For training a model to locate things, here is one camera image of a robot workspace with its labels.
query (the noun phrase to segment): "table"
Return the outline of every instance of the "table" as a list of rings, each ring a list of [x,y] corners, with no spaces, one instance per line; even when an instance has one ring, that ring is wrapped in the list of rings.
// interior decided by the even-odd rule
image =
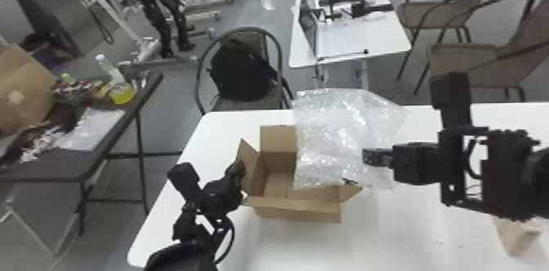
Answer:
[[[68,150],[68,149],[53,149],[48,153],[40,155],[40,158],[35,162],[27,162],[5,171],[0,174],[0,183],[13,184],[37,184],[37,183],[75,183],[80,188],[80,200],[76,212],[79,219],[79,233],[84,233],[84,219],[86,217],[86,205],[90,202],[107,202],[107,203],[136,203],[141,204],[148,214],[149,207],[147,205],[146,188],[145,188],[145,165],[144,157],[154,156],[173,156],[181,154],[181,151],[168,153],[144,153],[143,140],[141,137],[141,108],[146,104],[154,91],[158,88],[163,80],[162,73],[151,72],[149,80],[145,88],[140,89],[136,96],[128,103],[116,106],[116,109],[124,110],[124,115],[111,128],[109,133],[101,140],[101,142],[90,152]],[[136,121],[137,132],[137,153],[116,153],[109,154],[110,150],[116,145],[118,139],[125,130],[130,126],[131,122]],[[89,196],[93,185],[88,185],[90,179],[105,159],[122,159],[122,158],[137,158],[139,159],[139,173],[141,181],[141,199],[126,199],[126,198],[91,198]]]
[[[391,1],[375,0],[375,5],[386,3],[391,3]],[[365,64],[367,58],[409,51],[411,48],[408,36],[400,24],[396,12],[388,11],[383,12],[382,16],[379,14],[371,15],[373,20],[354,20],[354,22],[356,22],[354,23],[356,24],[356,29],[353,33],[341,36],[342,42],[348,38],[357,38],[357,36],[362,38],[364,40],[364,48],[368,48],[367,55],[338,56],[317,62],[305,34],[299,25],[300,5],[301,0],[296,0],[295,6],[293,7],[292,38],[290,40],[290,56],[288,62],[290,68],[318,67],[319,73],[327,78],[328,70],[325,66],[329,64],[337,64],[337,66],[339,66],[343,62],[361,61],[363,88],[368,89],[368,66]],[[326,81],[327,79],[321,82],[320,85],[325,85]]]
[[[435,141],[438,112],[409,106],[404,140]],[[476,104],[478,126],[526,129],[549,145],[549,104]],[[291,111],[209,113],[202,118],[179,162],[190,162],[200,184],[219,179],[234,161],[244,138],[259,147],[259,126],[293,124]],[[478,165],[481,155],[473,155]],[[143,267],[149,255],[172,244],[172,225],[184,199],[167,182],[137,234],[127,261]],[[541,270],[549,260],[549,241],[538,239],[524,260],[510,258],[498,241],[491,216],[440,203],[437,185],[400,184],[394,190],[362,192],[342,205],[342,224],[317,224],[258,217],[252,208],[229,214],[236,228],[223,271],[280,270]]]

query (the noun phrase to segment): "chair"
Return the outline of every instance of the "chair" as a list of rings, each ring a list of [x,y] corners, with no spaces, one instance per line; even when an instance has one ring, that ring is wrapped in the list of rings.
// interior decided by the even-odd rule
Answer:
[[[449,72],[467,73],[471,87],[502,88],[509,98],[509,89],[516,89],[520,101],[526,101],[520,82],[549,56],[549,0],[542,0],[519,25],[511,40],[503,45],[442,43],[452,21],[504,0],[488,0],[450,19],[440,31],[436,44],[428,51],[429,63],[417,83],[414,94],[431,68],[431,78]]]
[[[210,52],[214,52],[213,49],[216,45],[222,45],[223,42],[228,41],[231,38],[235,38],[240,42],[247,44],[249,48],[257,51],[257,54],[266,61],[269,61],[269,49],[267,46],[267,38],[275,44],[277,51],[277,72],[278,79],[276,83],[273,83],[270,93],[262,100],[257,101],[234,101],[227,100],[221,97],[217,97],[212,111],[235,111],[235,110],[261,110],[261,109],[282,109],[284,106],[290,108],[290,100],[293,100],[293,94],[289,89],[283,88],[283,55],[282,47],[279,41],[268,31],[256,28],[256,27],[242,27],[231,30],[224,33],[219,38],[214,40],[212,44],[206,49],[199,59],[199,67],[196,74],[196,82],[194,84],[194,100],[199,107],[200,113],[204,115],[206,110],[200,100],[200,86],[202,80],[202,72],[204,69],[204,63]]]
[[[402,25],[412,32],[412,50],[413,45],[417,41],[419,32],[422,29],[442,29],[444,24],[451,17],[457,13],[467,10],[477,5],[481,0],[443,0],[441,2],[410,2],[406,0],[405,3],[397,7],[397,15],[399,16]],[[467,28],[466,22],[471,18],[472,13],[464,14],[456,19],[450,28],[455,29],[457,39],[459,42],[463,42],[461,30],[465,33],[467,42],[472,42],[471,31]],[[400,80],[406,64],[412,50],[406,53],[404,61],[400,66],[399,74],[396,80]]]

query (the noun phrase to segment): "white table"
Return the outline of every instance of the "white table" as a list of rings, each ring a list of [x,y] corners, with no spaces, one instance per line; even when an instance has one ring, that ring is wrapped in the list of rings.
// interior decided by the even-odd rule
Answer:
[[[407,140],[436,140],[438,112],[409,106]],[[526,129],[549,145],[549,104],[478,104],[475,124]],[[292,112],[210,113],[197,126],[179,162],[191,162],[203,186],[234,161],[240,138],[259,147],[259,126],[292,124]],[[476,164],[478,158],[471,162]],[[172,244],[172,225],[184,203],[168,181],[127,255],[143,267],[149,255]],[[342,205],[342,224],[259,218],[250,207],[230,213],[236,227],[222,271],[280,270],[546,270],[547,236],[522,259],[512,259],[498,240],[489,215],[446,207],[437,185],[400,184],[373,195],[364,191]]]
[[[374,5],[382,5],[390,2],[390,0],[375,0]],[[368,89],[368,69],[365,64],[367,58],[409,51],[411,48],[408,36],[406,35],[396,12],[375,12],[375,14],[366,16],[364,19],[353,20],[353,25],[356,26],[354,32],[349,35],[341,35],[340,39],[341,42],[345,42],[345,40],[351,38],[362,38],[364,48],[368,49],[367,55],[338,56],[335,58],[322,59],[322,61],[317,62],[315,54],[310,48],[305,34],[299,25],[300,5],[301,0],[296,0],[295,6],[292,8],[292,38],[290,41],[290,56],[288,62],[290,68],[318,67],[319,71],[327,77],[328,70],[325,66],[329,64],[337,64],[337,66],[340,66],[345,62],[360,61],[362,62],[362,73],[364,76],[362,78],[363,88]]]

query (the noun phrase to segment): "black backpack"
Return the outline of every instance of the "black backpack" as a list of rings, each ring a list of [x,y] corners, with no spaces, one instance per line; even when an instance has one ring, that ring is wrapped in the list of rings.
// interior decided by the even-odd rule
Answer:
[[[221,45],[211,61],[210,76],[220,97],[228,100],[261,100],[274,87],[278,73],[252,48],[231,38]],[[283,88],[289,86],[282,78]]]

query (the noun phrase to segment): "wooden block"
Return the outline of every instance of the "wooden block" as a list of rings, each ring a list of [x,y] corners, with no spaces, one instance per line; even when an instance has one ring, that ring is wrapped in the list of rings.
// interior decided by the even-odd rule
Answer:
[[[535,220],[519,222],[495,216],[492,219],[503,248],[511,256],[522,256],[543,232],[542,226]]]

